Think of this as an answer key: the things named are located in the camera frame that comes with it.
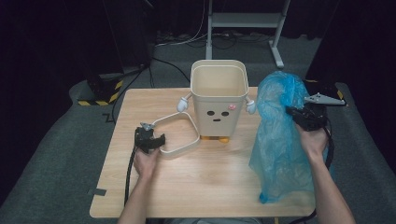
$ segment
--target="black curtain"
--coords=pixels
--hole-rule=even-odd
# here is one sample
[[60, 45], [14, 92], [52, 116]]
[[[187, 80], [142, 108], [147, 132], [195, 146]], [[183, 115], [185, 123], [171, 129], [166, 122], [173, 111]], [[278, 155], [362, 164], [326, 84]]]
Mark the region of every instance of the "black curtain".
[[367, 129], [396, 173], [394, 8], [389, 0], [340, 0], [306, 77], [348, 85]]
[[332, 20], [338, 0], [291, 0], [282, 35], [308, 39], [322, 38]]
[[84, 76], [68, 43], [61, 1], [0, 2], [0, 204]]

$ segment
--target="white stand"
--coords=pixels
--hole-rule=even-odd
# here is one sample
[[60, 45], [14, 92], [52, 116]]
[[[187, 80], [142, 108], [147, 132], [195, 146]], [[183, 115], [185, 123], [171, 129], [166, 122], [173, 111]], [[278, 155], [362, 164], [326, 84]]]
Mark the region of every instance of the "white stand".
[[207, 60], [212, 59], [212, 29], [213, 27], [256, 27], [256, 28], [276, 28], [275, 40], [269, 41], [271, 51], [273, 52], [276, 66], [283, 68], [277, 43], [282, 32], [290, 0], [285, 1], [283, 10], [280, 13], [214, 13], [212, 9], [213, 0], [209, 0], [208, 18], [207, 18], [207, 41], [206, 56]]

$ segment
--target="bin handle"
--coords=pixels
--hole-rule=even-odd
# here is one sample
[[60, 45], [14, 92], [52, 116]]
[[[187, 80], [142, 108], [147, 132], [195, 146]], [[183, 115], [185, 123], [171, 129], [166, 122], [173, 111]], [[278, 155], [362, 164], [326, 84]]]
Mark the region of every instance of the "bin handle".
[[189, 108], [189, 98], [191, 97], [191, 92], [187, 94], [185, 97], [181, 97], [180, 101], [177, 104], [177, 111], [178, 112], [183, 112], [187, 108]]
[[248, 96], [246, 97], [247, 100], [247, 112], [252, 115], [254, 112], [256, 112], [256, 104], [254, 103], [254, 100], [250, 100]]

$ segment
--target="plastic bag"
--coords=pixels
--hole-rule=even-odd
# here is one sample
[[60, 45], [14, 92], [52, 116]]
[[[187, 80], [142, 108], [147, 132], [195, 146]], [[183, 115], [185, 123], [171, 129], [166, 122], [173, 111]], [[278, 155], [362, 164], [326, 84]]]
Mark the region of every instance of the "plastic bag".
[[275, 203], [295, 190], [313, 191], [308, 159], [286, 106], [302, 108], [308, 92], [293, 74], [274, 72], [259, 85], [257, 108], [262, 121], [249, 166], [262, 185], [260, 201]]

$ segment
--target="black cable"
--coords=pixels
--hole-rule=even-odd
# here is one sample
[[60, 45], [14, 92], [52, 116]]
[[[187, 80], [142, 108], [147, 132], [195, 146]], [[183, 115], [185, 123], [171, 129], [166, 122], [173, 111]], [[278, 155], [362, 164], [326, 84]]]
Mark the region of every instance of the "black cable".
[[102, 80], [103, 81], [112, 81], [112, 80], [115, 80], [115, 79], [122, 79], [122, 78], [125, 78], [125, 77], [128, 77], [128, 76], [133, 76], [133, 75], [139, 74], [139, 72], [141, 72], [141, 71], [142, 71], [142, 69], [139, 68], [137, 70], [134, 70], [134, 71], [131, 71], [131, 72], [128, 72], [128, 73], [123, 73], [123, 74], [121, 74], [119, 76], [116, 76], [116, 77], [108, 77], [108, 78], [102, 77]]
[[151, 66], [148, 68], [148, 71], [149, 71], [149, 84], [150, 84], [151, 88], [155, 88], [154, 77], [152, 76], [152, 73], [151, 73]]
[[238, 36], [238, 39], [237, 39], [238, 43], [255, 44], [255, 43], [260, 43], [260, 42], [264, 42], [264, 41], [271, 39], [270, 35], [259, 35], [255, 39], [243, 39], [242, 37], [244, 37], [244, 36], [252, 36], [252, 35]]
[[[202, 44], [200, 46], [194, 46], [191, 43], [204, 43], [204, 44]], [[195, 48], [195, 49], [203, 48], [206, 46], [206, 40], [192, 41], [191, 43], [186, 43], [186, 45], [189, 47]]]
[[230, 49], [230, 48], [232, 48], [233, 46], [235, 46], [235, 44], [236, 44], [238, 41], [237, 41], [236, 36], [233, 35], [233, 34], [231, 34], [231, 36], [229, 36], [229, 37], [230, 37], [230, 38], [224, 38], [223, 35], [221, 36], [221, 39], [223, 39], [223, 40], [228, 40], [228, 41], [231, 41], [231, 39], [233, 40], [233, 43], [232, 43], [229, 47], [220, 48], [220, 47], [216, 46], [215, 44], [213, 44], [213, 42], [212, 42], [212, 46], [213, 46], [215, 49]]
[[156, 58], [154, 58], [154, 57], [153, 57], [152, 59], [153, 59], [153, 60], [156, 60], [156, 61], [158, 61], [158, 62], [161, 62], [161, 63], [167, 63], [167, 64], [169, 64], [169, 65], [174, 66], [178, 71], [181, 72], [181, 74], [183, 74], [184, 78], [186, 78], [186, 79], [190, 82], [190, 79], [186, 76], [186, 74], [185, 74], [183, 71], [181, 71], [181, 69], [178, 68], [176, 65], [174, 65], [174, 64], [172, 64], [172, 63], [169, 63], [169, 62], [166, 62], [166, 61], [163, 61], [163, 60], [160, 60], [160, 59], [156, 59]]
[[136, 154], [136, 151], [137, 151], [137, 146], [134, 146], [131, 157], [129, 158], [128, 171], [126, 173], [124, 206], [128, 202], [128, 198], [129, 198], [129, 185], [131, 181], [130, 179], [131, 179], [132, 164], [134, 164], [134, 155]]
[[158, 46], [165, 46], [165, 45], [179, 45], [179, 44], [186, 44], [186, 43], [190, 43], [190, 42], [192, 42], [192, 41], [195, 41], [195, 40], [197, 40], [197, 39], [200, 39], [200, 38], [202, 38], [203, 36], [201, 36], [201, 37], [198, 37], [198, 38], [195, 38], [195, 37], [197, 37], [197, 36], [198, 36], [198, 34], [200, 34], [200, 32], [201, 32], [202, 25], [204, 24], [204, 17], [205, 17], [205, 0], [203, 1], [203, 11], [202, 11], [201, 24], [200, 24], [200, 27], [199, 27], [199, 29], [198, 29], [198, 31], [197, 31], [197, 33], [195, 34], [195, 36], [194, 36], [194, 37], [192, 37], [191, 39], [183, 40], [183, 41], [181, 41], [181, 42], [176, 42], [176, 43], [167, 43], [167, 44], [159, 44], [159, 45], [156, 45], [155, 47], [158, 47]]
[[311, 218], [315, 217], [317, 215], [317, 209], [315, 209], [311, 215], [307, 216], [307, 217], [302, 217], [299, 219], [296, 219], [294, 221], [292, 221], [290, 224], [298, 224], [298, 223], [305, 223], [306, 221], [310, 220]]
[[325, 161], [325, 165], [328, 170], [330, 170], [330, 166], [332, 165], [332, 158], [334, 157], [334, 141], [332, 140], [332, 124], [330, 123], [328, 119], [328, 123], [330, 126], [330, 130], [327, 130], [327, 128], [323, 127], [324, 132], [326, 133], [327, 137], [329, 138], [328, 140], [328, 151], [327, 151], [327, 157]]
[[113, 108], [111, 109], [111, 118], [113, 119], [114, 124], [116, 124], [116, 119], [114, 118], [114, 108], [116, 107], [117, 101], [120, 99], [120, 97], [128, 90], [129, 86], [132, 85], [132, 83], [134, 83], [134, 81], [140, 76], [140, 74], [142, 74], [142, 72], [145, 69], [142, 68], [139, 73], [137, 74], [137, 76], [125, 87], [125, 89], [120, 93], [120, 95], [117, 97], [117, 99], [114, 101], [113, 103]]

